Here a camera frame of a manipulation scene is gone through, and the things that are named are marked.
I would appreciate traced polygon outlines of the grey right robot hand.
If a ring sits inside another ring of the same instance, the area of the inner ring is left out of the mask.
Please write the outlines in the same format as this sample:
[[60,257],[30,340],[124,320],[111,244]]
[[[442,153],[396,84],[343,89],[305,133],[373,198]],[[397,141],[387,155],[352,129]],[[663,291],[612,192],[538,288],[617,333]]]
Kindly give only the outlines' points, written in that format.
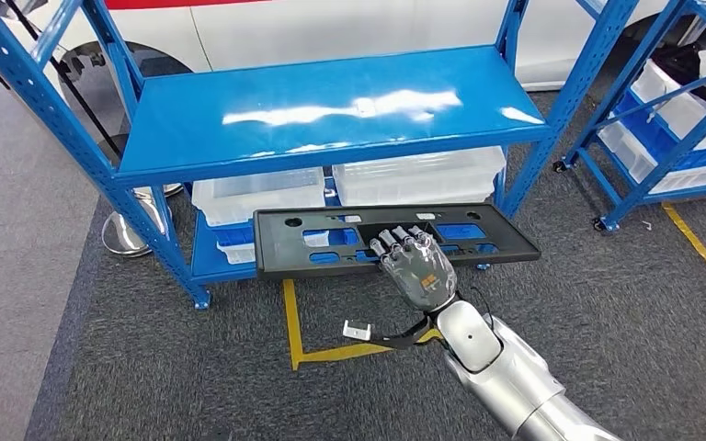
[[458,277],[449,258],[434,236],[418,226],[384,229],[370,240],[370,249],[416,309],[438,310],[456,295]]

